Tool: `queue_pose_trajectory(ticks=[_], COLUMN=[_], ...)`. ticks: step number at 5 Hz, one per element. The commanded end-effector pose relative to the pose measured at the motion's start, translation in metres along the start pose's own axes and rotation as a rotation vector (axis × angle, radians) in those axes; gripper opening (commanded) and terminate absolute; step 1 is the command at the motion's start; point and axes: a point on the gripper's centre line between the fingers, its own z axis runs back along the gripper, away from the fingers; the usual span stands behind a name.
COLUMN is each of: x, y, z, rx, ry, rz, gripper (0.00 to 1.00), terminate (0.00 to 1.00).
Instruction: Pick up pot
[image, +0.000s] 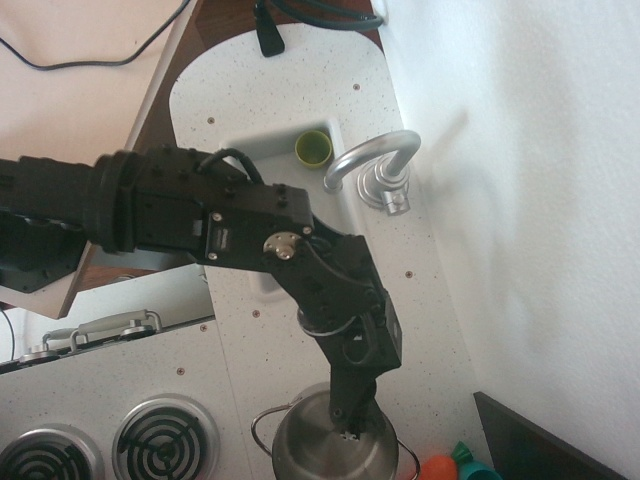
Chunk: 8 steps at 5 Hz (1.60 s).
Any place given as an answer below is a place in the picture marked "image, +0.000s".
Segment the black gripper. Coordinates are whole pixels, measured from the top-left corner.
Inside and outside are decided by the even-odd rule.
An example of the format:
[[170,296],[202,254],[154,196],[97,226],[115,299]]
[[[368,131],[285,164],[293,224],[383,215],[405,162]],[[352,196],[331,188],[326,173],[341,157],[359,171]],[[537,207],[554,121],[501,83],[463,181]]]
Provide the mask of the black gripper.
[[359,440],[377,426],[376,379],[402,364],[402,329],[388,294],[382,305],[319,338],[330,364],[330,420]]

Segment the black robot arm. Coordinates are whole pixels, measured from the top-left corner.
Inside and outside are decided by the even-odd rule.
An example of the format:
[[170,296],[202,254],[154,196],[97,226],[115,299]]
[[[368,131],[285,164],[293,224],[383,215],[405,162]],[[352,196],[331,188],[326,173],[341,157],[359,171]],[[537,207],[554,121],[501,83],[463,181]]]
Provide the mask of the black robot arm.
[[87,244],[271,275],[330,364],[331,423],[354,436],[381,425],[376,381],[401,364],[392,300],[364,237],[321,222],[305,190],[265,183],[234,149],[2,162],[3,287],[31,293],[69,275]]

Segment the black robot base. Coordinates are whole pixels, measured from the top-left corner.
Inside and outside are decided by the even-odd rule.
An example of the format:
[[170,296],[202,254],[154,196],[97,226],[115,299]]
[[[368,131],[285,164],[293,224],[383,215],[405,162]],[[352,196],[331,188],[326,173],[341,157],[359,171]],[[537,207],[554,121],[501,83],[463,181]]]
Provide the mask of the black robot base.
[[1,286],[33,293],[74,273],[88,240],[77,225],[1,213]]

